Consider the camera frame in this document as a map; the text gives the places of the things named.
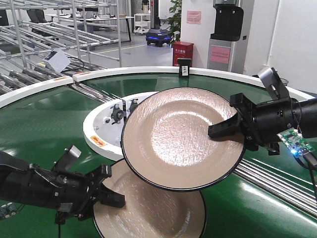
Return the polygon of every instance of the green circuit board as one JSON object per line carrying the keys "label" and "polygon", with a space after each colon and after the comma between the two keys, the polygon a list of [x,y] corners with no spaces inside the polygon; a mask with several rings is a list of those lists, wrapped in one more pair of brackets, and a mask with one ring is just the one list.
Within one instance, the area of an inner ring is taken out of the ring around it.
{"label": "green circuit board", "polygon": [[277,134],[277,136],[295,156],[314,151],[314,148],[306,141],[303,135],[293,127]]}

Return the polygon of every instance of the orange label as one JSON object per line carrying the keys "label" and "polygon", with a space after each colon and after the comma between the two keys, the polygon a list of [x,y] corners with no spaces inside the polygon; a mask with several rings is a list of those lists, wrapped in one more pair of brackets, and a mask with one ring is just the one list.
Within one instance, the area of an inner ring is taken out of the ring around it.
{"label": "orange label", "polygon": [[68,77],[64,76],[64,77],[55,78],[54,81],[58,81],[58,80],[65,79],[65,78],[68,78]]}
{"label": "orange label", "polygon": [[79,73],[79,75],[90,74],[91,72]]}
{"label": "orange label", "polygon": [[103,147],[106,145],[106,143],[104,143],[100,138],[96,137],[95,135],[93,135],[91,137],[91,139],[99,146],[99,147]]}

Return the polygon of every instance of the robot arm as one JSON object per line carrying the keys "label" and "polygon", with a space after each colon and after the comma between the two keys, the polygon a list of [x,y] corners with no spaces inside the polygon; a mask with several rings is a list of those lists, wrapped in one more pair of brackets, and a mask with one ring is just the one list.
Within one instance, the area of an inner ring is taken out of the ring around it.
{"label": "robot arm", "polygon": [[80,221],[91,217],[97,201],[123,207],[124,195],[102,184],[111,177],[111,167],[101,165],[87,174],[67,170],[79,155],[71,146],[51,170],[45,170],[0,151],[0,199],[55,209],[57,224],[70,217]]}
{"label": "robot arm", "polygon": [[[317,99],[298,102],[290,98],[274,68],[261,71],[259,78],[273,100],[254,104],[243,93],[232,95],[230,106],[237,114],[209,126],[210,138],[242,132],[247,149],[256,151],[262,146],[274,155],[279,154],[278,142],[283,141],[277,134],[290,128],[300,129],[300,136],[304,138],[317,137]],[[311,162],[317,168],[317,160]]]}

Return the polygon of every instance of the blue led light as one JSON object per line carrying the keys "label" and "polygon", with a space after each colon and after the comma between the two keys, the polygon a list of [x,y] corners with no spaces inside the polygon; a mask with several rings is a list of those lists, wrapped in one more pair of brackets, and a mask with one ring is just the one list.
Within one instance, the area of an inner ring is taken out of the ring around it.
{"label": "blue led light", "polygon": [[293,154],[293,155],[296,155],[297,153],[298,153],[298,151],[297,150],[291,150],[291,153]]}

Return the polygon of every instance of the circuit board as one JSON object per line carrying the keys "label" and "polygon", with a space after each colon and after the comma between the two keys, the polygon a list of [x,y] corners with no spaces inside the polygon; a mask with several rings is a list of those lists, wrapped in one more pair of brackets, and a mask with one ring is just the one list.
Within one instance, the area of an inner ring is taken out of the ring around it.
{"label": "circuit board", "polygon": [[303,138],[303,135],[293,127],[280,132],[277,136],[295,156],[305,155],[314,151],[314,148]]}
{"label": "circuit board", "polygon": [[0,206],[0,220],[12,217],[16,214],[17,214],[17,209],[12,202]]}

